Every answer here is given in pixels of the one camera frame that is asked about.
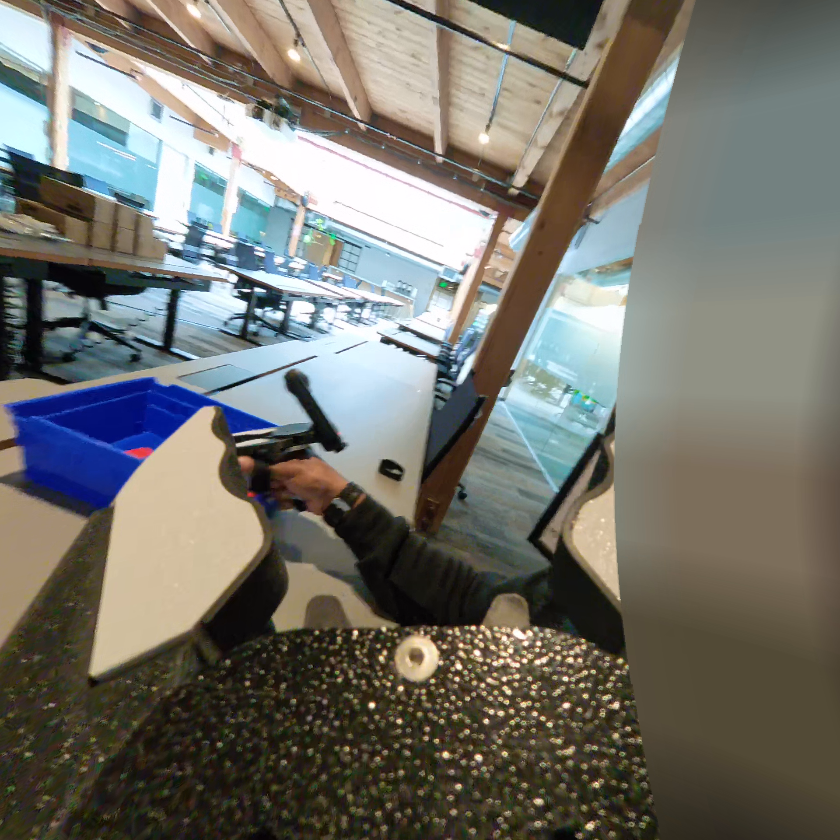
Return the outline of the blue plastic bin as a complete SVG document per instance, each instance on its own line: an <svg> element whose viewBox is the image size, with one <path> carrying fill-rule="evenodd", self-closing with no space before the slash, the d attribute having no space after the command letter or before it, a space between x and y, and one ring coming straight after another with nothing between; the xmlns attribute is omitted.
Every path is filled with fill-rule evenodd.
<svg viewBox="0 0 840 840"><path fill-rule="evenodd" d="M144 460L125 449L157 449L205 407L223 410L231 433L274 424L153 377L90 386L6 404L24 450L27 478L105 508Z"/></svg>

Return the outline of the black panel board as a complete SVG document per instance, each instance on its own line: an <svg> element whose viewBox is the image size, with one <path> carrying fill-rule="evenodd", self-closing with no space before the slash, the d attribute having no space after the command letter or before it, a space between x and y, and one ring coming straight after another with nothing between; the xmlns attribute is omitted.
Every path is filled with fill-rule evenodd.
<svg viewBox="0 0 840 840"><path fill-rule="evenodd" d="M433 474L444 457L477 420L486 399L476 389L475 374L470 371L463 381L456 384L443 405L433 410L423 460L422 481L426 481Z"/></svg>

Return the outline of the person's right hand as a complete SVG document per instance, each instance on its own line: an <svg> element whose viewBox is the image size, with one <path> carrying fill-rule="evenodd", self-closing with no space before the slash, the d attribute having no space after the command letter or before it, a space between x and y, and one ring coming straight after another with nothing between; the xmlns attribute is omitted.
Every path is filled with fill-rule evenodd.
<svg viewBox="0 0 840 840"><path fill-rule="evenodd" d="M322 516L350 482L320 458L292 459L276 465L259 465L251 457L238 463L258 495L272 496L280 508L295 507L295 500L313 515Z"/></svg>

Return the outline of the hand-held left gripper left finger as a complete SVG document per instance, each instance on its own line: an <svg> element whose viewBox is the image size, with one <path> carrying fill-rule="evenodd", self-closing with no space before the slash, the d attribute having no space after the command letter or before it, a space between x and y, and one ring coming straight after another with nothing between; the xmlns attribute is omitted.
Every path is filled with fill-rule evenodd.
<svg viewBox="0 0 840 840"><path fill-rule="evenodd" d="M214 662L269 630L288 573L219 406L168 437L111 504L88 676L182 644Z"/></svg>

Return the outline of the office desk with black legs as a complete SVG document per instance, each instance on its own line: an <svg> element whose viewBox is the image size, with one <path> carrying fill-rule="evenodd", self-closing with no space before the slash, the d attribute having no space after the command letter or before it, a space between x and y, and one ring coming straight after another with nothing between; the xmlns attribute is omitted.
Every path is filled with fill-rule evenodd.
<svg viewBox="0 0 840 840"><path fill-rule="evenodd" d="M248 291L245 298L246 309L238 315L240 320L238 331L231 329L236 320L235 317L228 318L221 331L226 335L240 338L252 344L256 344L256 341L249 336L251 323L260 322L263 325L268 323L263 316L256 316L257 297L261 292L280 300L282 317L278 333L290 339L299 338L298 334L291 330L291 305L294 301L304 300L314 305L316 303L333 305L341 301L340 296L336 293L320 288L310 281L280 274L270 274L264 270L249 270L236 266L230 266L227 269L234 276L235 285L246 287Z"/></svg>
<svg viewBox="0 0 840 840"><path fill-rule="evenodd" d="M43 370L44 283L51 266L97 271L105 279L108 291L116 287L162 288L168 290L163 340L142 339L141 343L169 354L179 361L194 361L196 356L174 347L177 309L182 292L207 292L213 282L228 283L227 270L212 265L194 265L172 255L147 259L114 253L101 248L75 245L60 240L2 234L2 291L6 279L25 283L26 321L24 326L22 367L26 372Z"/></svg>
<svg viewBox="0 0 840 840"><path fill-rule="evenodd" d="M309 283L332 295L328 297L328 308L333 310L334 321L372 325L380 320L394 320L403 310L403 303L393 297L324 280Z"/></svg>

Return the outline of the wooden support pillar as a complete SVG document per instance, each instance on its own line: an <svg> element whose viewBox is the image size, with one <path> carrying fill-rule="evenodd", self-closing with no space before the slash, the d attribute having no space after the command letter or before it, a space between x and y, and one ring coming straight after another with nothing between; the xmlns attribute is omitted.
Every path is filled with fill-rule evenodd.
<svg viewBox="0 0 840 840"><path fill-rule="evenodd" d="M476 355L473 381L486 402L479 418L424 481L415 516L418 531L435 534L443 523L488 415L685 5L678 1L630 2L605 47Z"/></svg>

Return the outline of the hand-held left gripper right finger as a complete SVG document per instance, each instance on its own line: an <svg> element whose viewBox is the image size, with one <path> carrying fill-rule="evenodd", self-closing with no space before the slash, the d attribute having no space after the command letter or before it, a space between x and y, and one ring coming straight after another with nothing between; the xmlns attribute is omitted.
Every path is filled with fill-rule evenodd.
<svg viewBox="0 0 840 840"><path fill-rule="evenodd" d="M624 651L614 482L567 521L552 566L560 609L575 630L612 654Z"/></svg>

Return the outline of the blue-grey office chair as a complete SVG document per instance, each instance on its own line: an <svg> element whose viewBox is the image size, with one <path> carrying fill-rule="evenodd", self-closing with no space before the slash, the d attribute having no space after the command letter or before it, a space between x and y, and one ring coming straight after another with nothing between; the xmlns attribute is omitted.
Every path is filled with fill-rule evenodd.
<svg viewBox="0 0 840 840"><path fill-rule="evenodd" d="M461 373L467 362L472 359L476 351L476 342L479 339L480 333L476 328L469 328L463 333L457 344L446 343L442 345L436 361L436 398L441 400L448 398L461 381Z"/></svg>

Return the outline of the cardboard box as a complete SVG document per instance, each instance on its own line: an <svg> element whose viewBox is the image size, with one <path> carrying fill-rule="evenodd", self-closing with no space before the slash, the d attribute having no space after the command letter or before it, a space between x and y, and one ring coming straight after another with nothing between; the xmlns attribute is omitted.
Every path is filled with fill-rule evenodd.
<svg viewBox="0 0 840 840"><path fill-rule="evenodd" d="M144 259L163 259L168 254L168 244L156 235L153 216L118 203L114 211L111 250Z"/></svg>
<svg viewBox="0 0 840 840"><path fill-rule="evenodd" d="M110 197L42 176L38 194L51 224L76 245L112 250L117 203Z"/></svg>

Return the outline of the black-framed printed sign board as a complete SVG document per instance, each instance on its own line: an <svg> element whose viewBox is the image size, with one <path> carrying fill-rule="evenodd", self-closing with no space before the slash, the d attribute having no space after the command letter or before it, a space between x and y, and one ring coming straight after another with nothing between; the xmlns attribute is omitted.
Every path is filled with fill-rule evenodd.
<svg viewBox="0 0 840 840"><path fill-rule="evenodd" d="M614 438L616 407L611 411L602 431L595 434L578 459L560 489L532 528L528 541L552 562L567 521L576 517L575 511L592 498L597 498L614 482Z"/></svg>

